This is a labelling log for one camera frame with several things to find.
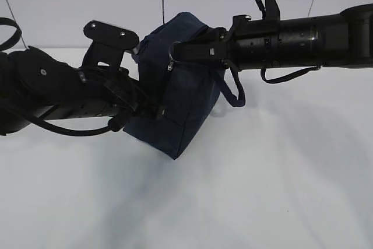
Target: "bag handle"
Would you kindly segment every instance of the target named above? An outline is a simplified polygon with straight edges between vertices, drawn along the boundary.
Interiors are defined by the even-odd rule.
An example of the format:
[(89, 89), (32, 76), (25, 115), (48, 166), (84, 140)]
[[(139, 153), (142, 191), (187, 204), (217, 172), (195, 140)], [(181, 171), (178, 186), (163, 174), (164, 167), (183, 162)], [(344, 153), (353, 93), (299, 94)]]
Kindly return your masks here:
[(230, 69), (234, 83), (238, 89), (238, 97), (232, 93), (224, 78), (217, 71), (210, 70), (210, 74), (211, 77), (215, 80), (216, 85), (219, 87), (223, 96), (229, 102), (229, 104), (233, 107), (243, 107), (246, 103), (244, 87), (241, 84), (240, 77), (238, 76), (238, 71), (236, 71), (233, 68)]
[(0, 26), (13, 26), (16, 28), (13, 36), (4, 43), (0, 44), (0, 51), (5, 51), (18, 43), (21, 38), (22, 31), (14, 20), (8, 19), (7, 17), (0, 17)]
[(261, 70), (261, 77), (262, 77), (263, 81), (266, 82), (266, 83), (268, 83), (268, 84), (279, 84), (279, 83), (288, 82), (290, 80), (293, 80), (295, 78), (303, 76), (303, 75), (307, 74), (309, 71), (320, 70), (320, 68), (321, 68), (320, 66), (314, 66), (314, 67), (304, 68), (304, 69), (295, 71), (293, 73), (290, 73), (288, 75), (285, 75), (285, 76), (282, 76), (282, 77), (278, 77), (278, 78), (275, 78), (275, 79), (269, 79), (269, 80), (266, 78), (266, 71), (267, 71), (267, 69), (263, 68)]

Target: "navy blue bag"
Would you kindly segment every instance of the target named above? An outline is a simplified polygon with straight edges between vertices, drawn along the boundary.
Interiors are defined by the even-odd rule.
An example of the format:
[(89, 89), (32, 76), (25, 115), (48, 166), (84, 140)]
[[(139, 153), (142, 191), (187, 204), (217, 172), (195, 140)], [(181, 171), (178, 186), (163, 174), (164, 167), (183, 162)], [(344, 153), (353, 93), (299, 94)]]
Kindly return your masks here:
[(139, 54), (133, 56), (144, 90), (166, 110), (160, 120), (134, 117), (124, 131), (173, 159), (177, 159), (193, 140), (220, 92), (233, 106), (245, 103), (243, 89), (238, 99), (230, 92), (224, 81), (225, 71), (209, 69), (202, 64), (170, 61), (173, 43), (193, 39), (208, 28), (191, 13), (179, 13), (145, 37)]

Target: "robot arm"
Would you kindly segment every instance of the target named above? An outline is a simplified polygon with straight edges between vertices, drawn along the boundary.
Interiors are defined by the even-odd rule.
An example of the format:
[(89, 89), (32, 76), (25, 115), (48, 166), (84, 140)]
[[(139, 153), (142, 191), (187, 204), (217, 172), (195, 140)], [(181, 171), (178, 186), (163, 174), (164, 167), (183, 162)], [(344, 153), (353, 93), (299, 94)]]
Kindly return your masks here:
[[(84, 31), (93, 43), (78, 69), (33, 47), (9, 55), (0, 52), (1, 135), (34, 123), (59, 134), (92, 136), (121, 130), (133, 115), (161, 116), (161, 107), (120, 67), (124, 52), (136, 51), (138, 36), (98, 21)], [(101, 116), (112, 119), (107, 127), (93, 131), (71, 131), (45, 122)]]
[[(196, 39), (172, 44), (171, 59), (206, 64), (238, 72), (261, 69), (269, 83), (294, 79), (320, 67), (373, 67), (373, 4), (306, 19), (280, 20), (276, 0), (255, 0), (262, 20), (234, 16), (230, 30), (210, 29)], [(0, 45), (12, 47), (15, 35)], [(91, 136), (121, 130), (133, 116), (161, 118), (164, 108), (147, 96), (139, 81), (129, 77), (121, 60), (136, 53), (138, 36), (129, 30), (92, 21), (84, 28), (93, 42), (80, 68), (58, 62), (30, 47), (10, 54), (0, 52), (0, 134), (17, 132), (30, 123), (70, 136)], [(268, 68), (309, 66), (282, 78), (267, 80)], [(47, 120), (109, 116), (107, 127), (71, 131)]]

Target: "black strap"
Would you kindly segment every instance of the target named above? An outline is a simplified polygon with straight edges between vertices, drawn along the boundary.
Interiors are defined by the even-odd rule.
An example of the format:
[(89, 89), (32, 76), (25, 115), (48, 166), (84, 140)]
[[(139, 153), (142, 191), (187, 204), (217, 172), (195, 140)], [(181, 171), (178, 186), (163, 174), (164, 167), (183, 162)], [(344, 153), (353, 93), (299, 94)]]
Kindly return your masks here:
[(293, 80), (295, 78), (298, 78), (300, 76), (303, 76), (303, 75), (307, 74), (309, 71), (316, 71), (316, 70), (320, 70), (320, 66), (314, 66), (314, 67), (304, 68), (304, 69), (295, 71), (295, 72), (293, 72), (291, 74), (288, 74), (288, 75), (285, 75), (285, 76), (282, 76), (282, 77), (279, 77), (279, 78), (268, 80), (266, 78), (266, 71), (267, 71), (267, 69), (263, 68), (261, 70), (261, 77), (262, 77), (263, 81), (266, 82), (266, 83), (268, 83), (268, 84), (278, 84), (278, 83), (288, 82), (290, 80)]
[(21, 39), (22, 31), (14, 20), (8, 19), (7, 17), (0, 17), (0, 26), (13, 26), (16, 28), (13, 36), (4, 43), (0, 44), (0, 51), (5, 51), (18, 43), (18, 41)]
[(219, 73), (215, 70), (210, 70), (210, 74), (212, 78), (215, 80), (216, 85), (219, 87), (221, 93), (226, 98), (226, 100), (229, 102), (229, 104), (233, 107), (243, 107), (245, 106), (245, 91), (244, 87), (241, 84), (240, 78), (238, 77), (238, 72), (231, 68), (232, 76), (234, 79), (234, 83), (237, 86), (238, 89), (238, 98), (236, 95), (234, 95), (231, 91), (231, 89), (228, 87), (226, 81), (223, 77), (219, 75)]

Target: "metal ring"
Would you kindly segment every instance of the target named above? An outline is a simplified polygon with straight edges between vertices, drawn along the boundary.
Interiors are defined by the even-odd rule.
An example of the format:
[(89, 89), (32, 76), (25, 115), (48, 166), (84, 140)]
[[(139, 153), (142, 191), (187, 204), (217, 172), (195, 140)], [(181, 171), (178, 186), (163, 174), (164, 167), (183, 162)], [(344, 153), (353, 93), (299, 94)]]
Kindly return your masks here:
[(181, 42), (180, 42), (180, 41), (173, 42), (173, 43), (170, 45), (170, 47), (168, 48), (168, 56), (170, 57), (170, 60), (175, 61), (175, 62), (179, 62), (179, 61), (177, 61), (177, 60), (175, 60), (175, 59), (173, 58), (173, 55), (171, 54), (171, 49), (172, 49), (172, 51), (174, 51), (174, 46), (175, 46), (176, 44), (179, 44), (179, 43), (181, 43)]

